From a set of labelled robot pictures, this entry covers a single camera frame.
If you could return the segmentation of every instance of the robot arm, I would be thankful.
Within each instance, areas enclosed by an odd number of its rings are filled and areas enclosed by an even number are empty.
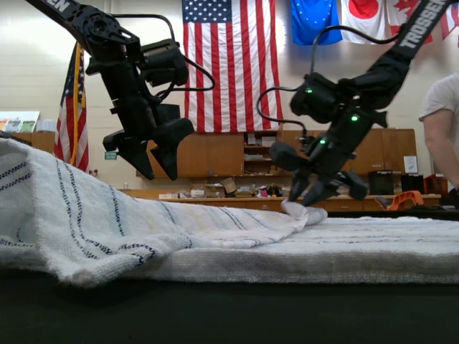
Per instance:
[[[90,55],[89,75],[100,73],[123,130],[107,136],[107,151],[118,154],[146,178],[154,174],[146,152],[149,140],[158,146],[151,152],[170,179],[177,178],[177,148],[194,132],[177,105],[162,100],[174,85],[188,80],[186,58],[172,39],[142,47],[140,39],[120,26],[114,16],[73,0],[26,0],[72,34]],[[162,96],[152,86],[171,83]]]
[[[342,172],[348,159],[370,131],[373,124],[387,127],[387,107],[399,92],[410,68],[410,62],[427,39],[448,6],[458,1],[422,0],[402,27],[397,43],[382,55],[368,71],[354,79],[333,83],[314,72],[305,76],[290,104],[296,115],[309,115],[316,122],[331,123],[319,138],[303,138],[303,150],[309,159],[301,158],[284,143],[276,143],[271,155],[276,165],[294,171],[290,201],[295,201],[311,184],[303,205],[310,206],[346,186],[350,196],[363,199],[367,187],[354,173]]]

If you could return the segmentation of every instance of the towel fold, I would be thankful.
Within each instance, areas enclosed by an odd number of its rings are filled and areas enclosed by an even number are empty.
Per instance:
[[[134,199],[52,155],[0,139],[0,265],[94,287],[193,249],[276,244],[327,217]]]

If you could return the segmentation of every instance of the black cable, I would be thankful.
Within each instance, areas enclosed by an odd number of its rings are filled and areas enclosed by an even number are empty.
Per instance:
[[[175,33],[174,28],[172,27],[171,22],[165,16],[161,16],[160,14],[111,14],[115,18],[154,18],[160,19],[166,22],[167,26],[169,27],[169,31],[171,32],[171,38],[175,42]]]
[[[323,29],[321,31],[320,34],[318,34],[318,36],[316,37],[316,39],[314,39],[314,43],[313,43],[313,56],[311,58],[311,70],[309,72],[309,75],[313,74],[314,73],[314,67],[315,67],[315,64],[316,64],[316,51],[317,51],[317,46],[318,46],[318,42],[319,40],[321,39],[322,35],[324,35],[325,33],[329,32],[329,31],[332,31],[332,30],[344,30],[344,31],[350,31],[360,37],[363,37],[367,40],[369,40],[370,42],[372,43],[376,43],[376,44],[388,44],[388,43],[391,43],[393,41],[395,41],[398,37],[399,37],[399,34],[396,34],[395,36],[389,38],[389,39],[376,39],[376,38],[373,38],[371,36],[369,36],[368,34],[365,34],[363,32],[360,32],[359,30],[353,28],[353,27],[347,27],[347,26],[344,26],[344,25],[333,25],[331,27],[326,27],[325,29]]]
[[[191,66],[195,67],[197,70],[200,70],[209,80],[212,82],[211,87],[199,87],[199,88],[190,88],[190,87],[183,87],[183,88],[168,88],[167,90],[162,90],[156,94],[157,97],[163,97],[165,94],[169,95],[171,92],[204,92],[204,91],[212,91],[217,83],[215,82],[214,77],[206,71],[203,67],[197,64],[194,61],[191,61],[188,57],[184,56],[185,61],[187,61]]]
[[[290,123],[290,124],[296,124],[296,125],[300,125],[301,127],[303,127],[303,134],[306,134],[306,126],[304,124],[302,124],[302,122],[298,121],[298,120],[280,120],[280,119],[277,119],[277,118],[271,118],[265,114],[263,114],[262,112],[262,109],[261,109],[261,99],[266,96],[269,92],[272,92],[272,91],[287,91],[287,92],[296,92],[298,91],[299,87],[297,88],[286,88],[286,87],[271,87],[271,88],[268,88],[266,91],[262,92],[261,95],[259,96],[258,100],[257,100],[257,112],[258,114],[266,119],[266,120],[270,120],[271,122],[277,122],[277,123]]]

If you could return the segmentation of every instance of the orange object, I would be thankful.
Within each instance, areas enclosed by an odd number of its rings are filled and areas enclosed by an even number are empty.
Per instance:
[[[406,201],[412,201],[415,206],[424,205],[424,199],[419,191],[407,191],[401,193],[400,195],[395,196],[392,203],[383,197],[376,197],[374,200],[386,211],[399,210],[400,206]]]

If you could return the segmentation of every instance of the green sign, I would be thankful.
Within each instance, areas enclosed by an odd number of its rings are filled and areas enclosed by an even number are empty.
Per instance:
[[[105,152],[106,160],[116,160],[118,159],[118,152]]]

